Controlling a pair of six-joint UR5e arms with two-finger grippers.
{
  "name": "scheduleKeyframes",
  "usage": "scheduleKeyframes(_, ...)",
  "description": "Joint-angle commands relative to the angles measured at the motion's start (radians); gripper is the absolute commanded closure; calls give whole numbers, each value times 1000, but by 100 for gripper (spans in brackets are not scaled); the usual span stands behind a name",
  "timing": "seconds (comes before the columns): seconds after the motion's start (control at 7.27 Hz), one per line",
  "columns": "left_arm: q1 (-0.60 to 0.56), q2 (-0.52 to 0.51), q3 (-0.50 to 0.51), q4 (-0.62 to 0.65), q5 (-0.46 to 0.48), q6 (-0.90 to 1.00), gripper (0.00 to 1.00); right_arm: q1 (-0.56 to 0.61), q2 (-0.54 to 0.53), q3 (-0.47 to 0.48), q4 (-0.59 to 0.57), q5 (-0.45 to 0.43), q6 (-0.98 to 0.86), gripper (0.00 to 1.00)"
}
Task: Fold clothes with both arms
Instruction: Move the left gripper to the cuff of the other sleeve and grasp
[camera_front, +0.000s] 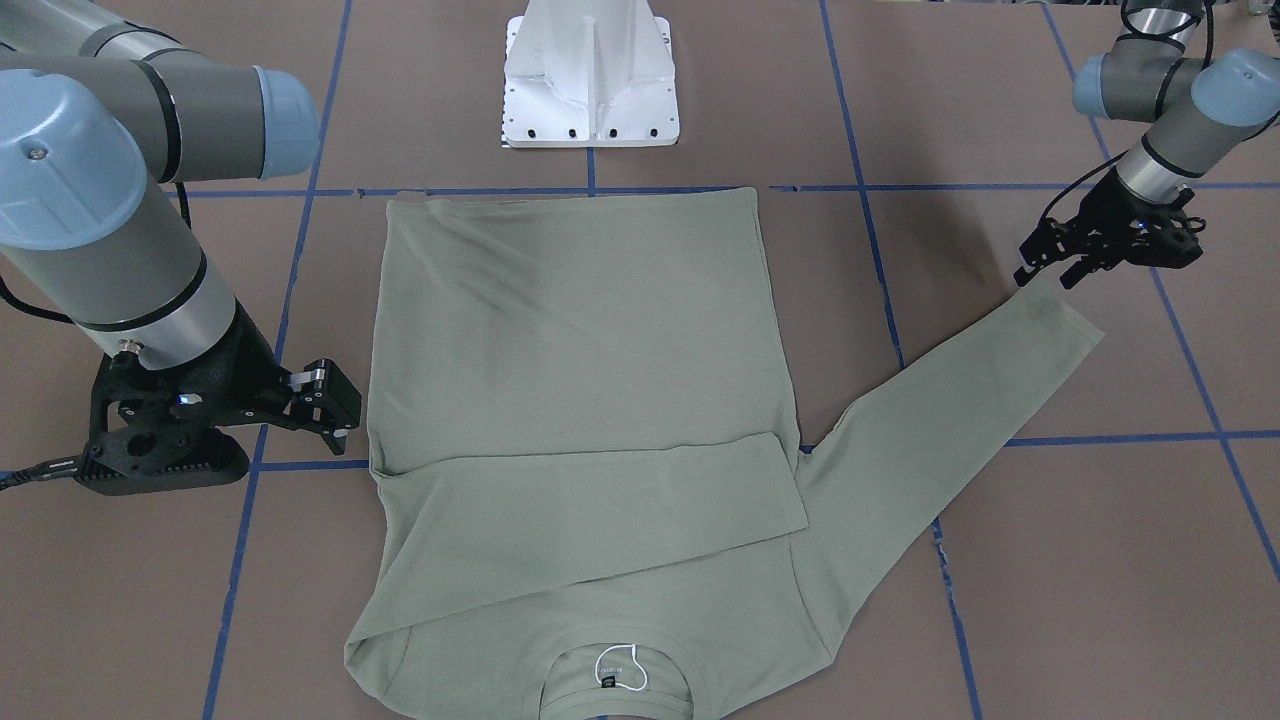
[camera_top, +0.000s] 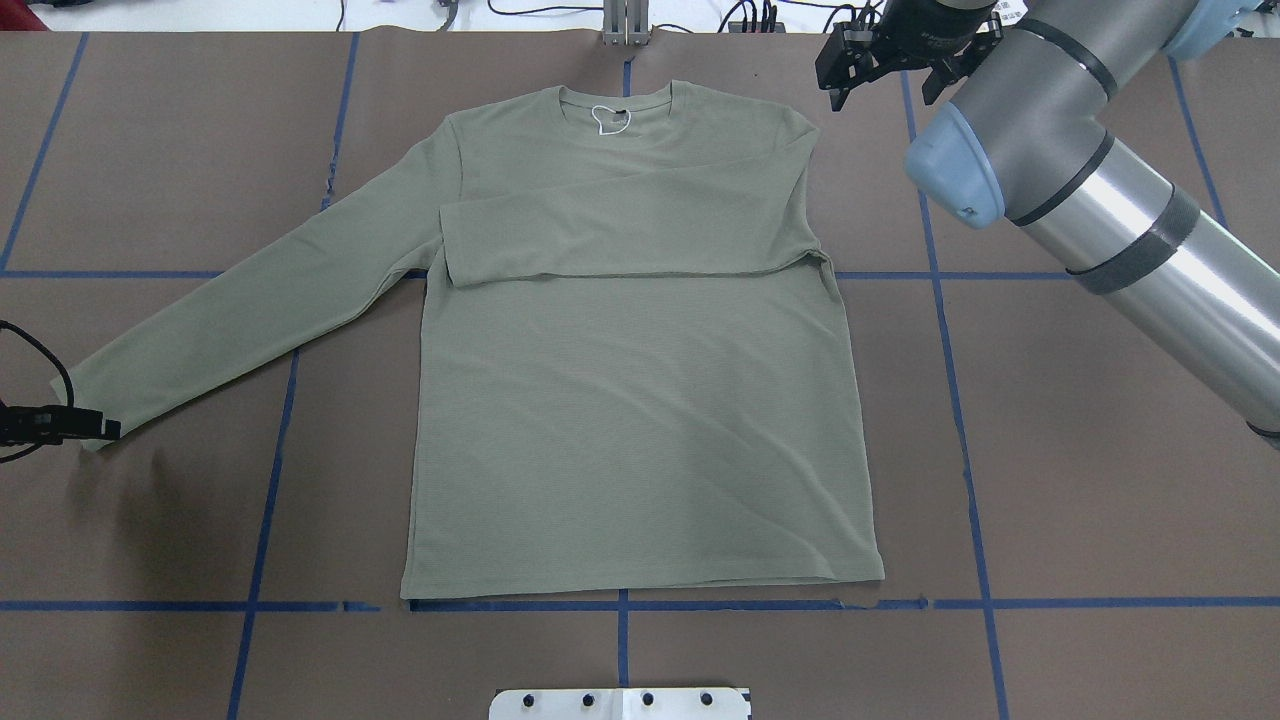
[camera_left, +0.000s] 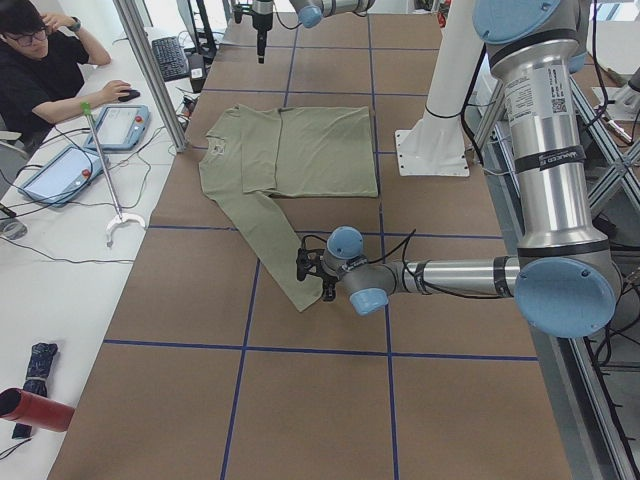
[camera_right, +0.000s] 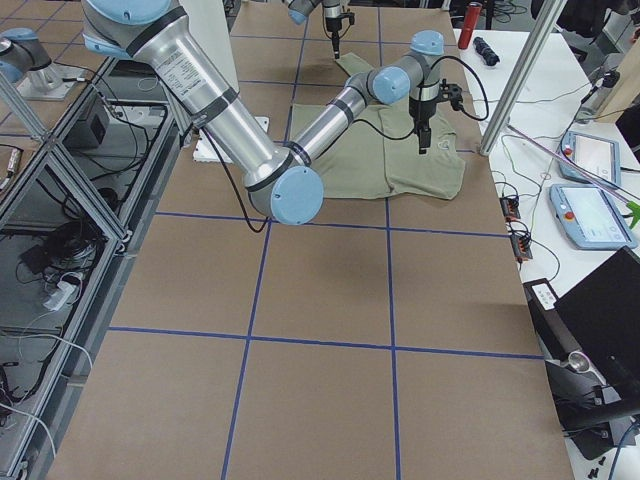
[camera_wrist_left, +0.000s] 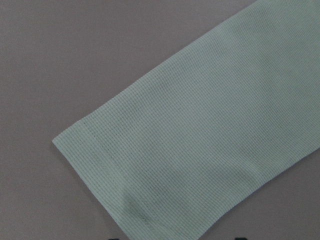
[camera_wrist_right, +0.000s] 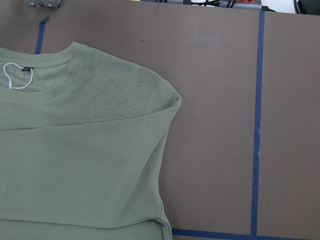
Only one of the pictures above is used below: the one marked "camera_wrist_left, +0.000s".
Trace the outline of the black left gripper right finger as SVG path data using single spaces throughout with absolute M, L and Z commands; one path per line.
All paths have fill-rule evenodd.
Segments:
M 234 238 L 234 240 L 248 240 L 248 238 L 243 236 L 237 236 Z

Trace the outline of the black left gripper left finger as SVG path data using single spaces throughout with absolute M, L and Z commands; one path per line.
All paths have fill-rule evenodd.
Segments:
M 120 237 L 109 237 L 108 240 L 123 240 Z

